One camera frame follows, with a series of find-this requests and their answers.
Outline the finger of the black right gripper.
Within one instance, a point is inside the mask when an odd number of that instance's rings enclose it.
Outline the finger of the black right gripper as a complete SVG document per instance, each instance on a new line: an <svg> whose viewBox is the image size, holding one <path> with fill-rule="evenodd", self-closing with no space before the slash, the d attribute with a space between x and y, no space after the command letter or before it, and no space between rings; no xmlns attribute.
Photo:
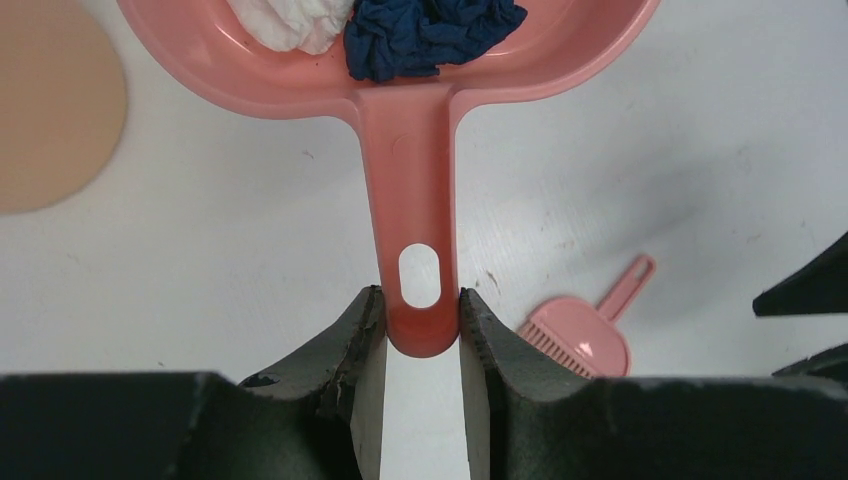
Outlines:
<svg viewBox="0 0 848 480"><path fill-rule="evenodd" d="M804 358L773 373L775 377L808 376L847 382L847 350L842 344Z"/></svg>
<svg viewBox="0 0 848 480"><path fill-rule="evenodd" d="M757 317L847 313L847 234L752 302Z"/></svg>

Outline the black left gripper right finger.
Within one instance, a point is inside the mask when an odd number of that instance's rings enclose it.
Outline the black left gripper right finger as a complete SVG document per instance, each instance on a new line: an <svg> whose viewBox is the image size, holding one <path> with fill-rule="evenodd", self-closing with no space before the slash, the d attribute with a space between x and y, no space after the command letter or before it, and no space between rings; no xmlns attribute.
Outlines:
<svg viewBox="0 0 848 480"><path fill-rule="evenodd" d="M480 294L459 294L460 368L473 479L577 479L567 437L587 379L508 328Z"/></svg>

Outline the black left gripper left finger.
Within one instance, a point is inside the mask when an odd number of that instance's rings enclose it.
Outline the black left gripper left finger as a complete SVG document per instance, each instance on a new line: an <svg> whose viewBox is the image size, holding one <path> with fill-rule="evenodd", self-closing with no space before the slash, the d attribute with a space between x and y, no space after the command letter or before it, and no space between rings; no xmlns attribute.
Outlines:
<svg viewBox="0 0 848 480"><path fill-rule="evenodd" d="M247 451L275 479L377 479L387 336L378 286L283 359L240 382L260 400Z"/></svg>

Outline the pink hand brush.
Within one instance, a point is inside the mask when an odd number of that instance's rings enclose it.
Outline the pink hand brush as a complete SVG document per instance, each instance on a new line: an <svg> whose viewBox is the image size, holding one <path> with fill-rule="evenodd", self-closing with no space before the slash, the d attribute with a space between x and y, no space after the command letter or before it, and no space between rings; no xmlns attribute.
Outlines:
<svg viewBox="0 0 848 480"><path fill-rule="evenodd" d="M575 296L551 298L531 312L517 335L579 376L626 376L631 370L631 352L616 323L655 271L654 258L642 254L598 304Z"/></svg>

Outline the pink plastic dustpan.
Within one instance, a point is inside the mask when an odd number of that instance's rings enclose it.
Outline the pink plastic dustpan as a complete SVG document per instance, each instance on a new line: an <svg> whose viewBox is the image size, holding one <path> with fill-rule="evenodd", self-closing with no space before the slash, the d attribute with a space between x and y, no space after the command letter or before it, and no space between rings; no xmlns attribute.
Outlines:
<svg viewBox="0 0 848 480"><path fill-rule="evenodd" d="M454 138L472 108L567 91L612 63L657 3L529 1L522 25L483 57L438 76L383 84L347 72L343 48L275 52L224 1L123 1L154 59L205 100L246 116L333 116L357 133L387 306L401 353L427 358L458 329Z"/></svg>

